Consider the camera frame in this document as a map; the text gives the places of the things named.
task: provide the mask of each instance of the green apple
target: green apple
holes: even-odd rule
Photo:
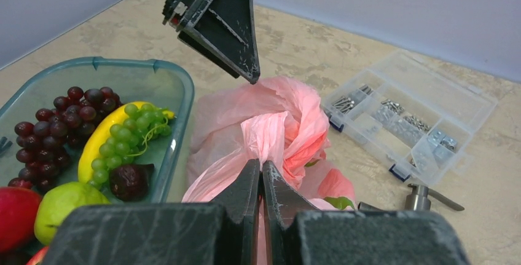
[[[70,182],[45,194],[34,223],[34,235],[49,245],[61,222],[76,208],[84,205],[110,204],[109,199],[89,184]]]

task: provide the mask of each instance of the red grape bunch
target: red grape bunch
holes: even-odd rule
[[[8,186],[47,192],[56,186],[57,177],[71,165],[65,146],[81,149],[100,122],[121,106],[111,88],[71,87],[67,97],[56,97],[54,109],[38,109],[35,124],[19,122],[15,126],[16,142],[22,147],[16,158],[24,163],[18,177]]]

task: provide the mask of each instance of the marble countertop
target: marble countertop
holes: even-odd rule
[[[165,0],[124,0],[0,71],[0,104],[30,77],[70,58],[162,59],[185,68],[197,98],[244,84],[201,57],[161,25]],[[397,48],[261,7],[255,9],[262,77],[285,75],[314,86],[321,96]],[[499,100],[471,141],[474,163],[463,176],[448,173],[436,190],[466,209],[453,212],[433,200],[455,228],[473,264],[520,264],[521,85],[443,61],[428,65],[484,89]],[[409,190],[345,135],[331,131],[328,158],[354,184],[357,200],[401,209]]]

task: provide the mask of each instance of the green leaf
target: green leaf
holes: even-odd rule
[[[324,198],[326,202],[329,202],[333,207],[338,208],[339,210],[344,210],[347,207],[351,207],[355,209],[355,205],[350,201],[347,197],[326,197]]]
[[[307,168],[312,167],[312,166],[316,165],[317,162],[318,162],[318,159],[314,162],[309,162],[309,163],[305,164],[304,167],[307,167]]]

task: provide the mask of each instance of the black robotic claw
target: black robotic claw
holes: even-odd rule
[[[469,264],[438,214],[318,211],[272,162],[251,160],[209,203],[74,210],[42,265],[257,264],[263,200],[268,264]]]
[[[233,77],[257,82],[253,0],[166,0],[163,15],[182,42]]]

